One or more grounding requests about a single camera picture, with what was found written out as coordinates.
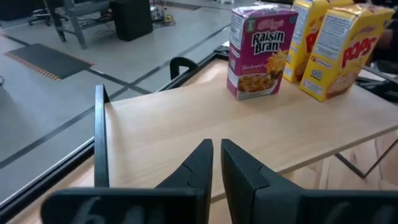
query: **yellow cereal box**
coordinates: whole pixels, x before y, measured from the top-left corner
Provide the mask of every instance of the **yellow cereal box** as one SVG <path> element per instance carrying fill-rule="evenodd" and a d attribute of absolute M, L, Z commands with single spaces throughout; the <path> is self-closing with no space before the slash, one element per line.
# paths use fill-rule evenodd
<path fill-rule="evenodd" d="M 319 101 L 344 93 L 355 82 L 393 13 L 370 4 L 329 9 L 300 89 Z"/>
<path fill-rule="evenodd" d="M 299 82 L 317 39 L 319 28 L 329 8 L 348 6 L 352 0 L 296 0 L 292 7 L 298 12 L 292 43 L 283 76 L 290 82 Z"/>

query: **wooden table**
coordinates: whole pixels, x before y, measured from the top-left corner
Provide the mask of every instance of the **wooden table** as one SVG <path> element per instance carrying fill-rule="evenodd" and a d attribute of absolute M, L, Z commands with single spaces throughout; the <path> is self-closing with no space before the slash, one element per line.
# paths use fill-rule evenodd
<path fill-rule="evenodd" d="M 285 174 L 398 128 L 398 108 L 358 86 L 319 103 L 297 85 L 282 82 L 277 95 L 236 101 L 226 89 L 226 66 L 214 60 L 186 86 L 106 105 L 111 187 L 155 187 L 204 138 L 211 138 L 210 223 L 229 223 L 221 179 L 222 138 Z M 87 185 L 93 185 L 92 160 L 54 188 Z M 42 200 L 12 222 L 39 222 Z"/>

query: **cereal box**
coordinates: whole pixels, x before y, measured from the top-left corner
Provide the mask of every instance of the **cereal box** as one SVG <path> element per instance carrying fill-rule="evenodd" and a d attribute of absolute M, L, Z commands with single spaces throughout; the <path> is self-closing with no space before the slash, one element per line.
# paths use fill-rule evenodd
<path fill-rule="evenodd" d="M 233 9 L 227 87 L 236 99 L 279 91 L 296 18 L 278 4 Z"/>
<path fill-rule="evenodd" d="M 353 4 L 352 0 L 296 0 L 292 9 L 298 12 L 293 39 L 284 70 L 284 78 L 299 82 L 317 39 L 319 28 L 329 8 Z"/>
<path fill-rule="evenodd" d="M 369 4 L 329 9 L 300 89 L 319 101 L 344 93 L 355 82 L 393 13 Z"/>

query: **pops cereal box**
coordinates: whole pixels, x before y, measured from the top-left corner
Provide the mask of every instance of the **pops cereal box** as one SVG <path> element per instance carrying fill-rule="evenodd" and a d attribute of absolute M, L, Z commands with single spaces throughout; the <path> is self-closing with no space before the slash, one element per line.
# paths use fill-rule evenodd
<path fill-rule="evenodd" d="M 298 12 L 284 78 L 299 82 L 304 74 L 319 28 L 329 8 L 353 4 L 352 0 L 296 0 L 292 9 Z"/>
<path fill-rule="evenodd" d="M 300 89 L 319 101 L 344 93 L 355 82 L 393 13 L 369 4 L 329 9 Z"/>
<path fill-rule="evenodd" d="M 233 9 L 227 87 L 236 99 L 279 91 L 296 18 L 278 4 Z"/>

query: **black floor mat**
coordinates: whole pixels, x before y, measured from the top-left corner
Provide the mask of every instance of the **black floor mat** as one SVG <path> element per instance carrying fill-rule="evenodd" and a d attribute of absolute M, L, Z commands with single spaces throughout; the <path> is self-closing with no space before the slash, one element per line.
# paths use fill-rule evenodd
<path fill-rule="evenodd" d="M 68 78 L 93 65 L 41 44 L 32 44 L 4 54 L 52 80 Z"/>

